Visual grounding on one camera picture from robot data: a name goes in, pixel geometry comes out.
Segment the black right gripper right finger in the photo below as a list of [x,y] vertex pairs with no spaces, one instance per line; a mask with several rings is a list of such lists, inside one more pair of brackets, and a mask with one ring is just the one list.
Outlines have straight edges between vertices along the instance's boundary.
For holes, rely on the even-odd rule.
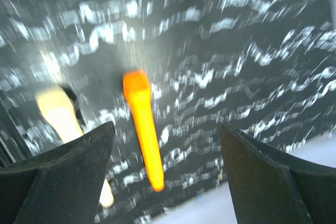
[[335,223],[335,168],[294,157],[227,123],[220,139],[238,223]]

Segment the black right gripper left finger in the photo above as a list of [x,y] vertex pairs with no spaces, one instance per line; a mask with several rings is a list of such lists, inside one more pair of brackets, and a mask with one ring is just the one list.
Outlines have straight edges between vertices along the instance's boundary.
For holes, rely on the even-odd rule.
[[106,122],[1,168],[1,223],[94,223],[113,140]]

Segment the beige microphone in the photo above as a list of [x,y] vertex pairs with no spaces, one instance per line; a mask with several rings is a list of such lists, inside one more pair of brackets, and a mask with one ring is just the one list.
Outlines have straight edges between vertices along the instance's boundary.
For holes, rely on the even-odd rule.
[[64,144],[84,135],[76,118],[74,104],[60,86],[53,86],[35,95],[43,118],[54,128]]

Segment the orange microphone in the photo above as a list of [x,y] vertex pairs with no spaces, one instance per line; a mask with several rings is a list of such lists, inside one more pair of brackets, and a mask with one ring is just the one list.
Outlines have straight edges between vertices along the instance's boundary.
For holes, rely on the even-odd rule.
[[123,93],[138,135],[146,171],[154,191],[164,188],[164,171],[151,106],[151,84],[143,70],[123,75]]

